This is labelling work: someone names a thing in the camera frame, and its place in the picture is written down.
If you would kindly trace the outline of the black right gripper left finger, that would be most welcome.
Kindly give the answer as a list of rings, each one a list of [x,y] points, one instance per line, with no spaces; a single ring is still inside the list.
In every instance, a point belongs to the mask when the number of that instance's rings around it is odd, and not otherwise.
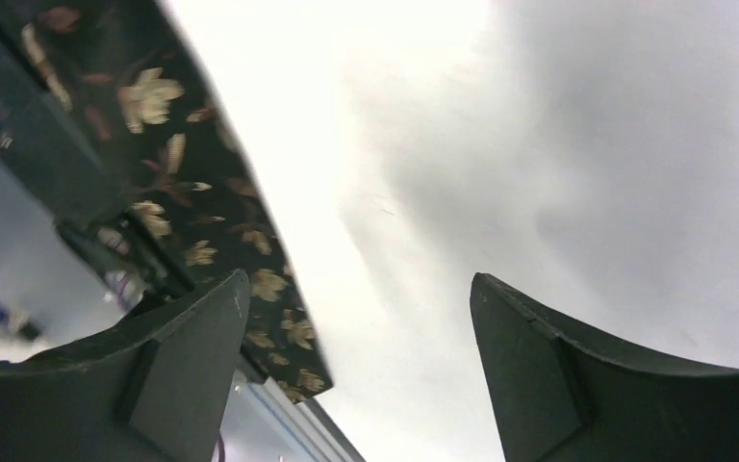
[[[249,308],[242,270],[20,363],[0,362],[0,461],[209,461]]]

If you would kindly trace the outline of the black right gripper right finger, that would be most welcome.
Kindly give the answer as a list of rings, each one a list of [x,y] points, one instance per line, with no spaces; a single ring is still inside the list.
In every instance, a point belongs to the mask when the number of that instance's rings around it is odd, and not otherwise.
[[[739,461],[739,370],[623,340],[487,273],[471,318],[508,461]]]

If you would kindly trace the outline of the black gold floral tie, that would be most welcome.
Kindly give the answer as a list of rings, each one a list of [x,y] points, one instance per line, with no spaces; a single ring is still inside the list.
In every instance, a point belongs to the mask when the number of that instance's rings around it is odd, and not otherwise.
[[[0,27],[197,281],[242,269],[243,348],[292,402],[334,381],[234,131],[154,1],[0,1]]]

